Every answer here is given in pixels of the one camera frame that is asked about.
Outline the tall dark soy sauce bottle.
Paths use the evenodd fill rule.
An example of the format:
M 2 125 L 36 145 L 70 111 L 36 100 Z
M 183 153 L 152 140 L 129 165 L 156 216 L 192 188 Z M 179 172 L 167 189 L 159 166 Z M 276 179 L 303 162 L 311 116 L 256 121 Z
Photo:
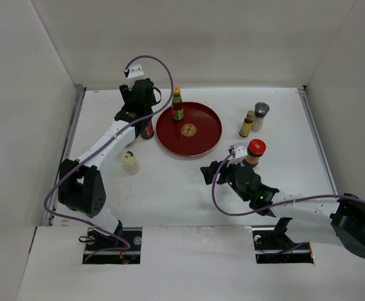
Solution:
M 151 119 L 148 119 L 147 120 L 147 126 L 141 132 L 140 136 L 143 139 L 145 139 L 145 140 L 150 140 L 150 139 L 153 138 L 153 136 L 154 136 L 154 129 L 153 129 L 153 124 L 152 124 L 152 120 Z

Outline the green label sauce bottle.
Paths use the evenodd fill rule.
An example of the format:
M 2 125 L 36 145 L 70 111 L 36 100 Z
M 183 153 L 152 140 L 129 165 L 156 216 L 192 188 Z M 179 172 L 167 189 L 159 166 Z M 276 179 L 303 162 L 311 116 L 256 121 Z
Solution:
M 180 87 L 174 87 L 171 103 L 171 112 L 172 118 L 174 120 L 182 120 L 184 117 L 184 105 Z

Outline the red lid sauce jar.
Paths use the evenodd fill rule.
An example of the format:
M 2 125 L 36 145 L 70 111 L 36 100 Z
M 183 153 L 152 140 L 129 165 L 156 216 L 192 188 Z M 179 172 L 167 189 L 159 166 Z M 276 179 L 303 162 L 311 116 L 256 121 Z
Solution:
M 250 167 L 256 167 L 262 155 L 267 149 L 266 143 L 261 139 L 253 139 L 247 147 L 247 156 L 243 160 L 243 164 Z

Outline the small yellow label bottle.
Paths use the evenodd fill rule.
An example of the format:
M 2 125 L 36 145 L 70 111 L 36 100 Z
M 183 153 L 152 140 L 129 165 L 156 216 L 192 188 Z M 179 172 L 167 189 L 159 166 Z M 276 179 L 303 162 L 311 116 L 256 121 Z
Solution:
M 253 110 L 249 110 L 247 112 L 247 115 L 244 118 L 240 131 L 239 131 L 239 135 L 241 137 L 248 137 L 249 132 L 251 131 L 254 116 L 255 116 L 255 113 Z

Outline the yellow cap spice shaker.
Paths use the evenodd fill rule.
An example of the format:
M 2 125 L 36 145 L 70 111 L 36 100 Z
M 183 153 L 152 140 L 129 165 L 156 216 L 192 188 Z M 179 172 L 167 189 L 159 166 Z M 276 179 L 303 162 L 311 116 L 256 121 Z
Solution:
M 137 174 L 139 172 L 140 165 L 131 151 L 127 151 L 122 154 L 122 162 L 124 164 L 125 171 L 128 174 Z

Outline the grey cap pepper grinder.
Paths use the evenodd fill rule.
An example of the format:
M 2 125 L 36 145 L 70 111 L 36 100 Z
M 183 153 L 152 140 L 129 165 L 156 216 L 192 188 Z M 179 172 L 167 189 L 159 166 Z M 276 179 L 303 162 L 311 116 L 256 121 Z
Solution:
M 259 131 L 263 126 L 263 121 L 267 113 L 269 113 L 270 107 L 265 102 L 257 102 L 254 107 L 254 119 L 252 124 L 252 130 Z

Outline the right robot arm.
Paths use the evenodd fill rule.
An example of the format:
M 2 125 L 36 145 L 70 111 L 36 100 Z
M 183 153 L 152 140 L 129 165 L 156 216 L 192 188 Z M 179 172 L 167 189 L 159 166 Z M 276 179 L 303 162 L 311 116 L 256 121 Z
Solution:
M 250 166 L 234 164 L 230 159 L 213 161 L 200 171 L 207 185 L 227 184 L 249 211 L 230 213 L 217 206 L 226 216 L 258 214 L 276 218 L 273 241 L 280 248 L 292 243 L 337 245 L 365 259 L 365 200 L 352 194 L 291 196 L 262 183 Z

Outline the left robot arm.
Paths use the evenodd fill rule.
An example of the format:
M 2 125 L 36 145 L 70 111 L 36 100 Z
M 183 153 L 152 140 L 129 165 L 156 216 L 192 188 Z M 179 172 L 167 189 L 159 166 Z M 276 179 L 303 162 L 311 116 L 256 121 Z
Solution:
M 102 234 L 100 240 L 109 250 L 116 250 L 122 244 L 122 223 L 105 207 L 107 196 L 100 168 L 108 166 L 145 131 L 151 119 L 141 120 L 134 125 L 130 123 L 153 112 L 152 107 L 159 103 L 154 95 L 155 90 L 149 78 L 136 80 L 132 88 L 121 85 L 124 105 L 110 128 L 84 154 L 74 161 L 66 159 L 60 165 L 60 177 L 64 177 L 88 156 L 99 151 L 92 160 L 84 163 L 60 184 L 58 200 L 75 212 L 77 218 L 97 225 L 97 231 Z

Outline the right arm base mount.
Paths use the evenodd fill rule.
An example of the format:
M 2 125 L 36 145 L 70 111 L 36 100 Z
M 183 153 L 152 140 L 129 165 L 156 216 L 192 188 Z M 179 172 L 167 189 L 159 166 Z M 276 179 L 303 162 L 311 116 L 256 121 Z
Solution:
M 291 218 L 280 218 L 275 226 L 251 228 L 258 264 L 314 263 L 310 243 L 295 243 L 287 235 Z

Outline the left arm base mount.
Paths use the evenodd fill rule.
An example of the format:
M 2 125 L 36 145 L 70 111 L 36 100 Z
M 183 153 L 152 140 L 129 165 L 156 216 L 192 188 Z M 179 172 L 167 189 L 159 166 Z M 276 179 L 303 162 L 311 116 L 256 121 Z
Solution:
M 130 244 L 126 246 L 121 241 L 89 228 L 86 235 L 78 241 L 84 245 L 83 264 L 88 265 L 137 265 L 140 264 L 142 247 L 142 228 L 123 228 L 121 237 Z

